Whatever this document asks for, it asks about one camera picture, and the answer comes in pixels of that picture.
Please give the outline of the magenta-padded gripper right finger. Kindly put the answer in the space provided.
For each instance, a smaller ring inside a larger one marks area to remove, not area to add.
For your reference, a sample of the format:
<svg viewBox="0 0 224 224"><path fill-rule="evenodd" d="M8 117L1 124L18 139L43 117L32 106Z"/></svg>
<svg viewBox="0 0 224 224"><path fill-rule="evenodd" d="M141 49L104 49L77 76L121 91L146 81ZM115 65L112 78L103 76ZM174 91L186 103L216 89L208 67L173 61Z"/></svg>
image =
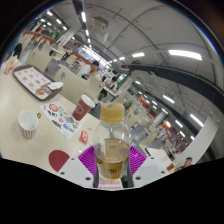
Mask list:
<svg viewBox="0 0 224 224"><path fill-rule="evenodd" d="M166 168L154 157L147 156L135 147L130 149L128 184L140 188L168 175Z"/></svg>

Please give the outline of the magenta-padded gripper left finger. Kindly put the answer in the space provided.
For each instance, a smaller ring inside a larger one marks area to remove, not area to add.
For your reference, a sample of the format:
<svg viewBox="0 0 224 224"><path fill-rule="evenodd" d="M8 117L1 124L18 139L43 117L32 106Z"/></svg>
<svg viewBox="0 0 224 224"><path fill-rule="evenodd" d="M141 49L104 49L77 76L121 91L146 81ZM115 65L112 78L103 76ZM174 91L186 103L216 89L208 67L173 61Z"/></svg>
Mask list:
<svg viewBox="0 0 224 224"><path fill-rule="evenodd" d="M70 157L58 172L59 176L84 188L97 188L99 173L94 154L90 146Z"/></svg>

